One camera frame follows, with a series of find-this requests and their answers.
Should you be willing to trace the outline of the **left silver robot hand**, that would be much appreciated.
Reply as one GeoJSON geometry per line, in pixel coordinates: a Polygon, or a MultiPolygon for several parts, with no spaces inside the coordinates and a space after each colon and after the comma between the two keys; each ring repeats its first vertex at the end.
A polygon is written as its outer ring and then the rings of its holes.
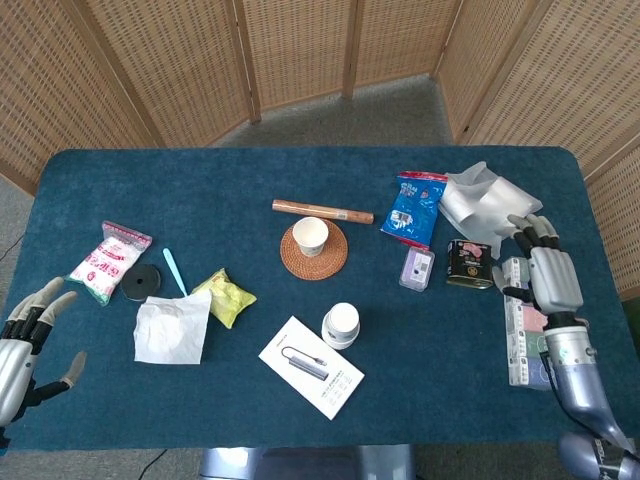
{"type": "Polygon", "coordinates": [[[77,297],[74,291],[60,294],[63,284],[63,278],[55,277],[26,296],[0,329],[0,433],[26,409],[73,388],[84,371],[87,353],[80,351],[60,379],[38,387],[33,378],[57,317],[77,297]]]}

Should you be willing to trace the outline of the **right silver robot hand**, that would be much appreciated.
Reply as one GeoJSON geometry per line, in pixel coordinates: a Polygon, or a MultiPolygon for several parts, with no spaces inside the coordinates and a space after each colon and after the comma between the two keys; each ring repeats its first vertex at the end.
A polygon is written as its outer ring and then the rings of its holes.
{"type": "Polygon", "coordinates": [[[570,255],[560,246],[559,235],[544,216],[509,214],[511,223],[504,232],[513,239],[527,260],[529,288],[509,286],[502,269],[492,268],[498,290],[531,303],[545,316],[575,315],[583,305],[583,296],[570,255]]]}

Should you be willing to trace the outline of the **white floral paper cup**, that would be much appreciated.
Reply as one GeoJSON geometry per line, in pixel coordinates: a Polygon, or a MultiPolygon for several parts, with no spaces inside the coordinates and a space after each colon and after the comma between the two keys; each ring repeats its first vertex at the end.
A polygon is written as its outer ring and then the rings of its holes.
{"type": "Polygon", "coordinates": [[[292,236],[304,256],[315,257],[322,252],[329,229],[320,218],[304,217],[294,224],[292,236]]]}

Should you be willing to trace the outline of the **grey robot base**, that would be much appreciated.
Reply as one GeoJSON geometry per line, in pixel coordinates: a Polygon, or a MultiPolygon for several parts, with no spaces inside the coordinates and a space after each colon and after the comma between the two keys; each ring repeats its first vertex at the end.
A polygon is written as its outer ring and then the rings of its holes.
{"type": "Polygon", "coordinates": [[[424,480],[408,444],[205,449],[199,480],[424,480]]]}

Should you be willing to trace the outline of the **purple box in clear case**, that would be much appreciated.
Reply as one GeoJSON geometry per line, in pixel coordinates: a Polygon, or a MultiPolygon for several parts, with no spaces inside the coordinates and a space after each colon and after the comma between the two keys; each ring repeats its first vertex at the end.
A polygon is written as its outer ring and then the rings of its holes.
{"type": "Polygon", "coordinates": [[[435,254],[427,249],[411,247],[405,258],[399,284],[416,292],[423,292],[429,283],[435,254]]]}

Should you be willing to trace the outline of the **black round disc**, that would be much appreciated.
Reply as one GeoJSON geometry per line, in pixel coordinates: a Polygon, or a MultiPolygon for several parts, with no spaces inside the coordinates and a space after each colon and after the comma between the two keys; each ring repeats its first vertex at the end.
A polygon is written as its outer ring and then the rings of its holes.
{"type": "Polygon", "coordinates": [[[144,302],[159,290],[161,275],[152,264],[134,265],[123,276],[120,286],[127,299],[144,302]]]}

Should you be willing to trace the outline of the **brown wooden stick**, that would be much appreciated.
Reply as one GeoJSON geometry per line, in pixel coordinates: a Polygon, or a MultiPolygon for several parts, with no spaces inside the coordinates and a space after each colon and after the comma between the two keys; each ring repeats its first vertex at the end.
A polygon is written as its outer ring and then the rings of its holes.
{"type": "Polygon", "coordinates": [[[272,201],[272,210],[282,213],[314,216],[323,219],[341,220],[366,225],[371,225],[374,222],[374,214],[370,212],[304,204],[281,199],[274,199],[272,201]]]}

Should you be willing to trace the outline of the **round woven rattan coaster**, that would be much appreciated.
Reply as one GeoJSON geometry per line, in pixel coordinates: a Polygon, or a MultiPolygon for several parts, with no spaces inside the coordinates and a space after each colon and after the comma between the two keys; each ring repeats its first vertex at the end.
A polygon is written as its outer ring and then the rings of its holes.
{"type": "Polygon", "coordinates": [[[280,243],[280,257],[285,268],[295,277],[319,281],[336,274],[346,263],[348,242],[342,230],[333,222],[324,220],[328,239],[322,251],[314,257],[305,256],[294,240],[291,226],[280,243]]]}

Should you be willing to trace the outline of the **white USB hub box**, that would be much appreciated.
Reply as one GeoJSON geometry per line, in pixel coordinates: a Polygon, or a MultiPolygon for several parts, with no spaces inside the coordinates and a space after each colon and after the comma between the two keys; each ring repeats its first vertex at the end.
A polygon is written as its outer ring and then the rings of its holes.
{"type": "Polygon", "coordinates": [[[333,420],[365,375],[295,316],[291,316],[258,358],[333,420]]]}

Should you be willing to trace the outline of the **multicolour tissue pack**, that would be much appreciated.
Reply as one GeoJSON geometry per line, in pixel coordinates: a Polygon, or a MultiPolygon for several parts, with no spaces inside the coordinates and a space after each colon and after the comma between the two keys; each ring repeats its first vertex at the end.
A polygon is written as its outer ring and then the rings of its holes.
{"type": "Polygon", "coordinates": [[[549,375],[540,354],[547,351],[547,319],[530,303],[505,296],[505,331],[509,385],[549,391],[549,375]]]}

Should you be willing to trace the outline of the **black luncheon meat can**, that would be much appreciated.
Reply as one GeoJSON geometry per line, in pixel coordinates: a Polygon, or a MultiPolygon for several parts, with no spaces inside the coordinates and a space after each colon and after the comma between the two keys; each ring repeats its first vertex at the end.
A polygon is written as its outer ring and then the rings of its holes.
{"type": "Polygon", "coordinates": [[[491,246],[454,239],[447,249],[447,283],[474,289],[493,286],[491,246]]]}

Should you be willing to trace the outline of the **translucent plastic bag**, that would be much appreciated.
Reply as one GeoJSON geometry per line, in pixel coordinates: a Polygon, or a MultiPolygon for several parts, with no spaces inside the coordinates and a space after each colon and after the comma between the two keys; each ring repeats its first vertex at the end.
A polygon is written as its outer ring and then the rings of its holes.
{"type": "Polygon", "coordinates": [[[467,240],[491,247],[499,259],[505,230],[511,226],[509,215],[525,217],[543,207],[536,197],[506,178],[491,171],[480,161],[461,173],[448,173],[439,210],[467,240]]]}

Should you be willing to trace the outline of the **white and red sugar bag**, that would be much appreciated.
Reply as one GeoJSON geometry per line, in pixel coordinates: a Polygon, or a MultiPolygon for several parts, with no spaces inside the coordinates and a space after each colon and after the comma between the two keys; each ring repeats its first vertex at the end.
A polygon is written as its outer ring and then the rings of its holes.
{"type": "Polygon", "coordinates": [[[106,306],[153,238],[111,221],[102,222],[102,232],[102,242],[65,279],[83,284],[101,306],[106,306]]]}

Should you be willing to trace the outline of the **blue snack bag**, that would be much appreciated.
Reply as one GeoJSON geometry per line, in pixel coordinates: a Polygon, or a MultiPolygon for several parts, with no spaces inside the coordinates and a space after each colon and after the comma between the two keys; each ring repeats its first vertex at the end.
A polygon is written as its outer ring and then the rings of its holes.
{"type": "Polygon", "coordinates": [[[403,171],[396,179],[399,192],[380,231],[411,247],[429,250],[448,177],[403,171]]]}

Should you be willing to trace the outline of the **white crumpled tissue paper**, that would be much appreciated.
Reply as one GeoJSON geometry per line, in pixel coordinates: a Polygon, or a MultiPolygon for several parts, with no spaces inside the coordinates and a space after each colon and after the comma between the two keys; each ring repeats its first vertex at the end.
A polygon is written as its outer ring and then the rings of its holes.
{"type": "Polygon", "coordinates": [[[167,299],[149,296],[140,306],[133,332],[134,361],[199,365],[210,314],[211,294],[167,299]]]}

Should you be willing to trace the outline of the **light blue plastic spoon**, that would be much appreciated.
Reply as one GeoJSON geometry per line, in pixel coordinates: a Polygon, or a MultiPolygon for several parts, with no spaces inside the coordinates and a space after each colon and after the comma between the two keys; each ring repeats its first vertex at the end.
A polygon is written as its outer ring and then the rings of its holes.
{"type": "Polygon", "coordinates": [[[178,288],[180,289],[183,296],[186,297],[188,295],[187,289],[185,287],[184,281],[182,279],[181,273],[179,271],[179,268],[177,266],[177,263],[174,259],[172,252],[170,251],[169,248],[164,248],[162,250],[162,253],[178,288]]]}

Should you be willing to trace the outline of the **stack of paper cups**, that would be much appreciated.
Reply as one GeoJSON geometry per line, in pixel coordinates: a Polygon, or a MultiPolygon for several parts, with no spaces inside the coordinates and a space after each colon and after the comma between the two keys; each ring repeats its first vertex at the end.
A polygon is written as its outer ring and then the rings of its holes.
{"type": "Polygon", "coordinates": [[[343,350],[351,346],[359,332],[359,313],[350,303],[335,304],[323,318],[322,338],[334,350],[343,350]]]}

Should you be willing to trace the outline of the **yellow-green snack bag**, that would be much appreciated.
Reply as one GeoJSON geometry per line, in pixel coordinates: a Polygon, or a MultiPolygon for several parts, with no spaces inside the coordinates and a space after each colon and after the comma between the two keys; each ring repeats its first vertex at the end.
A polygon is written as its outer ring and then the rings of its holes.
{"type": "Polygon", "coordinates": [[[192,290],[192,294],[208,291],[211,295],[210,313],[227,329],[231,329],[237,317],[257,301],[257,297],[233,283],[224,268],[192,290]]]}

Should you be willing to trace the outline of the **bamboo folding screen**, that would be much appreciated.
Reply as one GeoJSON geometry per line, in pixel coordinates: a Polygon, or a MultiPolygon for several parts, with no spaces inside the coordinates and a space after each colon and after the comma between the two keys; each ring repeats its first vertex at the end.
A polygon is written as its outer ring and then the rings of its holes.
{"type": "Polygon", "coordinates": [[[71,147],[201,146],[426,74],[459,144],[559,145],[640,296],[640,0],[0,0],[0,178],[71,147]]]}

